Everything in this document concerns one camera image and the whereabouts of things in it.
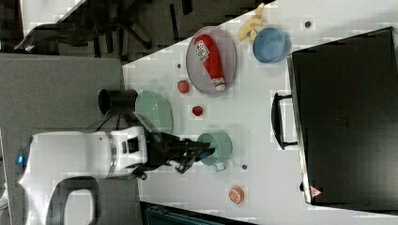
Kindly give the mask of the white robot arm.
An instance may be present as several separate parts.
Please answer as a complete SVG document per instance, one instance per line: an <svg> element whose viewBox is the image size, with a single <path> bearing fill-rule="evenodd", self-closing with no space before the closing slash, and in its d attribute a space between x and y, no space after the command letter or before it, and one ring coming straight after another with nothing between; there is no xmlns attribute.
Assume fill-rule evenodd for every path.
<svg viewBox="0 0 398 225"><path fill-rule="evenodd" d="M35 134L17 157L23 169L19 184L27 195L23 225L97 225L100 180L144 179L163 165L184 173L214 152L207 142L143 126Z"/></svg>

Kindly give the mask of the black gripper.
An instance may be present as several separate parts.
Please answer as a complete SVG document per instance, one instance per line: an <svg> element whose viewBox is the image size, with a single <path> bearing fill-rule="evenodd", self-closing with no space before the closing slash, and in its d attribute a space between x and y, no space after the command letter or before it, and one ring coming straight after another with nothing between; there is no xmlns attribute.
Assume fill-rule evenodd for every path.
<svg viewBox="0 0 398 225"><path fill-rule="evenodd" d="M175 164L178 173L185 173L200 158L215 152L210 142L188 142L163 132L150 132L145 137L148 156L145 165L149 168Z"/></svg>

